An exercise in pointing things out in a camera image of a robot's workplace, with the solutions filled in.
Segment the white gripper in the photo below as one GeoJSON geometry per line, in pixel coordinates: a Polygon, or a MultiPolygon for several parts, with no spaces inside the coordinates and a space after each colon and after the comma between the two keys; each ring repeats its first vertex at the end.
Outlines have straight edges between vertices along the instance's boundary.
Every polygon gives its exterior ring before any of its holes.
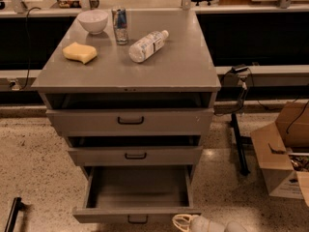
{"type": "Polygon", "coordinates": [[[199,215],[178,214],[173,219],[173,224],[181,232],[189,232],[189,222],[191,232],[224,232],[225,226],[211,221],[199,215]]]}

